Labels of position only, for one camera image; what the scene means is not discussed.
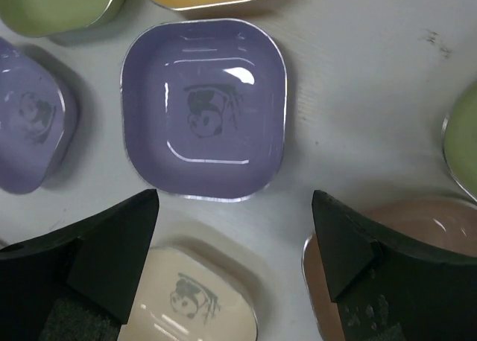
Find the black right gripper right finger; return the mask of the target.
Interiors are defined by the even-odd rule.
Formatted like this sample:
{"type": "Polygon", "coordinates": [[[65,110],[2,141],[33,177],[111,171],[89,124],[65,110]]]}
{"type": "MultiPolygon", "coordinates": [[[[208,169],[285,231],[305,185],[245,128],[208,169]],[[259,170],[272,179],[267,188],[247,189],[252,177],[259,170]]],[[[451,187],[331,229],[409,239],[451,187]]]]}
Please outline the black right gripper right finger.
{"type": "Polygon", "coordinates": [[[324,191],[312,217],[343,340],[474,340],[476,256],[421,242],[324,191]]]}

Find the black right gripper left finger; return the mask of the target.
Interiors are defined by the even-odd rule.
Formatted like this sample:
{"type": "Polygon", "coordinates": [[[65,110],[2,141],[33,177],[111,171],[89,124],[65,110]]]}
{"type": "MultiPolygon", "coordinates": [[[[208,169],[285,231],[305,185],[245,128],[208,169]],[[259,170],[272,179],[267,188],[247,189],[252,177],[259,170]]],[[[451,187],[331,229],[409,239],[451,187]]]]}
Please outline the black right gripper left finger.
{"type": "Polygon", "coordinates": [[[157,216],[148,189],[84,220],[1,249],[2,340],[117,340],[157,216]]]}

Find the brown plate front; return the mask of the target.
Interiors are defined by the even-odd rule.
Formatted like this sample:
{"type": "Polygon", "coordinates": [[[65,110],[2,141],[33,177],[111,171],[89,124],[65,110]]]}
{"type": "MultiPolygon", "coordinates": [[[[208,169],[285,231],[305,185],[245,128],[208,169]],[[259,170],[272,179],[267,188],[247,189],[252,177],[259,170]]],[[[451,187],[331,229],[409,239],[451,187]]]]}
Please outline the brown plate front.
{"type": "MultiPolygon", "coordinates": [[[[476,205],[457,197],[399,200],[366,211],[366,217],[421,242],[476,256],[476,205]]],[[[343,340],[338,307],[328,294],[315,234],[303,247],[302,271],[323,340],[343,340]]]]}

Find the cream plate front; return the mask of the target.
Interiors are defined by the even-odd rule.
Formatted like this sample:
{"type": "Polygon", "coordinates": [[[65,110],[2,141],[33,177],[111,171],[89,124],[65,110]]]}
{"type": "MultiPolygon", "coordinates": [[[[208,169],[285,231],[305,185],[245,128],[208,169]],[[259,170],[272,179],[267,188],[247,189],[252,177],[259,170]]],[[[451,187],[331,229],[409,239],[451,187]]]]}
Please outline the cream plate front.
{"type": "Polygon", "coordinates": [[[150,249],[120,340],[257,340],[247,294],[186,249],[150,249]]]}

